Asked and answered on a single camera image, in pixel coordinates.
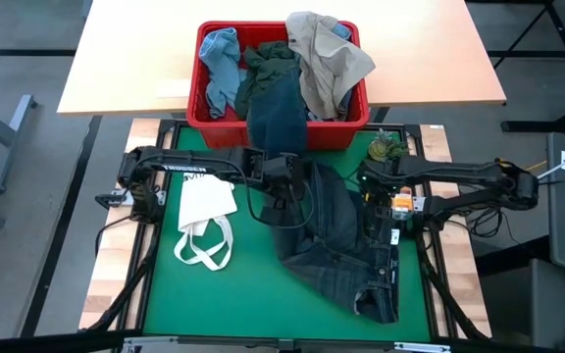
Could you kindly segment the dark blue denim jeans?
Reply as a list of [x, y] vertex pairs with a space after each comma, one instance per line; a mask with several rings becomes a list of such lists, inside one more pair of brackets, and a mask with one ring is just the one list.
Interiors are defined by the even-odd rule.
[[[303, 153], [308, 126], [294, 69], [250, 100], [254, 144], [271, 157]], [[346, 311], [379, 324], [398, 320], [399, 254], [389, 223], [372, 224], [360, 193], [348, 189], [333, 167], [308, 159], [311, 192], [298, 207], [266, 205], [282, 265], [297, 279]]]

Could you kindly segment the red plastic laundry bin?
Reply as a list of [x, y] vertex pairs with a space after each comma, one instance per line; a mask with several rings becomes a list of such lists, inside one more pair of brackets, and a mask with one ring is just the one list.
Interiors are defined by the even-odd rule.
[[[239, 48], [256, 47], [262, 42], [287, 40], [283, 22], [248, 22], [248, 21], [210, 21], [203, 23], [197, 30], [195, 47], [199, 48], [206, 35], [226, 27], [237, 31]], [[194, 56], [191, 73], [190, 92], [186, 110], [188, 124], [197, 129], [206, 145], [210, 148], [225, 148], [249, 145], [250, 138], [246, 122], [241, 121], [233, 109], [226, 109], [225, 114], [214, 120], [209, 114], [206, 101], [206, 87], [209, 83], [208, 67]], [[364, 80], [360, 80], [351, 91], [347, 118], [343, 122], [308, 124], [309, 150], [344, 150], [352, 142], [355, 133], [369, 122], [370, 111]]]

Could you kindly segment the orange and white card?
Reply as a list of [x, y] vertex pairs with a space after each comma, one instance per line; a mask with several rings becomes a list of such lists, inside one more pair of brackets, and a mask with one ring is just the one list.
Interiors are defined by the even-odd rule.
[[408, 186], [401, 187], [391, 197], [391, 216], [398, 221], [406, 221], [414, 213], [413, 192]]

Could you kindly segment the small artificial potted plant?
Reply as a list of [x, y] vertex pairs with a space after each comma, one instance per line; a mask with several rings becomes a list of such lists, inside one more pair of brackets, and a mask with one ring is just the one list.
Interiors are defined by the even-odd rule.
[[368, 146], [369, 157], [377, 162], [397, 159], [408, 154], [408, 144], [394, 139], [389, 131], [382, 128], [378, 130], [375, 138]]

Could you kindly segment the cream canvas tote bag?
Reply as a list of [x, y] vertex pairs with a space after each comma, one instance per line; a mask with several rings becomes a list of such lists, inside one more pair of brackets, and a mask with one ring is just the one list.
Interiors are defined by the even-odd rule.
[[[186, 265], [203, 264], [212, 272], [224, 269], [231, 259], [233, 231], [228, 215], [237, 211], [234, 186], [216, 176], [185, 173], [180, 191], [175, 257]], [[222, 231], [222, 241], [202, 249], [195, 238], [204, 235], [210, 221]]]

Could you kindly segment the beige garment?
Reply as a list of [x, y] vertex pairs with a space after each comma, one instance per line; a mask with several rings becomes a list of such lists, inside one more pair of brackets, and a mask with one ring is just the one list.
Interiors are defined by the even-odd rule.
[[285, 28], [288, 47], [298, 57], [306, 107], [324, 121], [344, 120], [352, 88], [376, 67], [374, 61], [351, 42], [351, 29], [334, 17], [295, 12]]

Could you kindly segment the dark green garment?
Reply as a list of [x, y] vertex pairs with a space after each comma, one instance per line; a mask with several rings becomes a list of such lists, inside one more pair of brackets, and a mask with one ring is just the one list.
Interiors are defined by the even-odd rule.
[[245, 79], [239, 85], [234, 110], [241, 121], [247, 119], [250, 99], [264, 93], [290, 71], [298, 68], [296, 54], [286, 41], [262, 42], [257, 48], [248, 46], [243, 53]]

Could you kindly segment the light blue garment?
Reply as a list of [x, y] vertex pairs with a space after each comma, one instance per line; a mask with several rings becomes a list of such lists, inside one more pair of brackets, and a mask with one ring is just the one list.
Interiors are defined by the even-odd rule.
[[206, 101], [210, 117], [216, 120], [227, 107], [234, 108], [238, 88], [246, 79], [246, 70], [239, 67], [241, 52], [236, 29], [226, 27], [208, 33], [198, 57], [209, 71]]

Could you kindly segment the black diagonal strut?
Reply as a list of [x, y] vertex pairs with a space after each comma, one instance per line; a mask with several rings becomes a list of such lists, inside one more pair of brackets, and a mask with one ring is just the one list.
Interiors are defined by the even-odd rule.
[[124, 287], [119, 292], [116, 299], [103, 312], [101, 317], [92, 326], [87, 328], [87, 330], [107, 330], [110, 327], [112, 322], [127, 306], [127, 302], [131, 299], [141, 280], [143, 278], [150, 278], [150, 274], [155, 262], [157, 247], [157, 241], [153, 240], [148, 247], [147, 253], [141, 260], [132, 277], [125, 282]]
[[450, 293], [449, 287], [443, 283], [439, 274], [431, 264], [430, 258], [427, 254], [424, 236], [419, 235], [417, 240], [417, 248], [419, 252], [419, 259], [421, 264], [422, 274], [428, 279], [433, 287], [436, 289], [442, 303], [447, 307], [447, 313], [450, 314], [456, 321], [456, 324], [461, 327], [468, 339], [472, 340], [488, 340], [475, 324], [466, 316], [465, 312], [461, 309], [456, 299]]

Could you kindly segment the black metal stand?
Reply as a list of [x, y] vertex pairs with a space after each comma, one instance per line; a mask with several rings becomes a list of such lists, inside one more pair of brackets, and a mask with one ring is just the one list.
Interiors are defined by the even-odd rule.
[[[563, 24], [553, 3], [554, 0], [470, 0], [471, 2], [481, 2], [490, 4], [520, 4], [540, 6], [540, 11], [529, 22], [525, 29], [505, 50], [488, 50], [488, 57], [495, 59], [493, 68], [496, 70], [506, 59], [565, 59], [565, 25]], [[538, 21], [547, 15], [555, 28], [555, 31], [564, 46], [563, 50], [517, 50], [516, 47], [521, 43], [529, 31]], [[503, 132], [519, 133], [565, 133], [565, 115], [553, 121], [503, 121], [500, 123]]]

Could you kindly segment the grey box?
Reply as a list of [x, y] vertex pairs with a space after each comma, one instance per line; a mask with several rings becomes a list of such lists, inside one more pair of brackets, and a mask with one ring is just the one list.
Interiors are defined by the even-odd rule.
[[565, 351], [565, 268], [533, 259], [481, 284], [494, 339]]

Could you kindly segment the light wood table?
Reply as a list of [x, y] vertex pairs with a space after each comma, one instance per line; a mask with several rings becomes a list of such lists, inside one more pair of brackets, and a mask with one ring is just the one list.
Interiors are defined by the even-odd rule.
[[373, 107], [506, 100], [464, 0], [94, 0], [58, 112], [182, 112], [203, 23], [296, 11], [357, 26]]

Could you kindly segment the grey metal stand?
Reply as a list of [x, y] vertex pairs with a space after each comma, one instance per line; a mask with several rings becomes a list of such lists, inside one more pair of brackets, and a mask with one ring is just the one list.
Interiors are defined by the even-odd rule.
[[17, 142], [29, 112], [38, 106], [31, 94], [23, 95], [8, 123], [0, 120], [0, 194], [6, 191], [5, 182], [12, 166]]

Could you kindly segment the black aluminium table frame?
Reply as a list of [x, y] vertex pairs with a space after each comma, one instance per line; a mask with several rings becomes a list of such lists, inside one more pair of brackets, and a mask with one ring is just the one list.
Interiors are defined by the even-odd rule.
[[[420, 138], [423, 147], [414, 147], [415, 138], [413, 134], [406, 132], [409, 147], [413, 152], [424, 151], [426, 157], [431, 160], [448, 161], [450, 152], [443, 126], [421, 126]], [[131, 124], [126, 149], [139, 145], [161, 144], [162, 147], [186, 146], [186, 142], [193, 142], [195, 147], [204, 146], [199, 132], [190, 129], [185, 123], [170, 123], [165, 120], [134, 119]], [[456, 196], [457, 185], [432, 182], [430, 193], [439, 196]], [[123, 289], [127, 279], [133, 277], [134, 265], [140, 265], [147, 250], [150, 248], [151, 240], [157, 240], [155, 262], [150, 268], [149, 276], [146, 275], [133, 291], [128, 303], [118, 314], [109, 329], [117, 328], [143, 328], [144, 324], [152, 324], [151, 298], [154, 289], [154, 280], [161, 279], [161, 275], [170, 275], [168, 270], [197, 270], [199, 267], [188, 267], [174, 256], [174, 247], [178, 241], [179, 233], [176, 230], [177, 221], [163, 222], [160, 226], [138, 226], [131, 221], [123, 221], [118, 225], [107, 228], [105, 235], [100, 240], [98, 257], [95, 261], [91, 281], [85, 298], [84, 307], [79, 320], [79, 328], [89, 328], [100, 319], [100, 314], [109, 308], [116, 300], [119, 290]], [[440, 265], [436, 261], [436, 253], [441, 256], [443, 268], [446, 272], [450, 292], [464, 311], [466, 316], [473, 322], [476, 328], [491, 337], [491, 328], [488, 321], [488, 311], [481, 290], [478, 271], [475, 264], [475, 255], [472, 249], [470, 232], [466, 229], [466, 218], [454, 216], [447, 222], [444, 229], [438, 233], [437, 242], [433, 240], [434, 246], [428, 249], [430, 260], [439, 272]], [[427, 313], [427, 307], [423, 305], [422, 312], [415, 311], [415, 318], [431, 318], [431, 328], [442, 337], [448, 337], [448, 319], [443, 306], [440, 305], [439, 295], [432, 288], [433, 312]], [[401, 332], [405, 324], [413, 323], [412, 320], [404, 323], [404, 319], [390, 328], [389, 332]]]

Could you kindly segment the silver frame bracket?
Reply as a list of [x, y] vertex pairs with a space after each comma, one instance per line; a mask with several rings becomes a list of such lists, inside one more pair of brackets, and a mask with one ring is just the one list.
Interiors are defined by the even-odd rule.
[[451, 353], [451, 347], [449, 345], [415, 342], [395, 342], [393, 349], [410, 353]]
[[163, 336], [127, 337], [123, 341], [121, 353], [140, 353], [143, 347], [155, 346], [171, 340], [170, 337]]

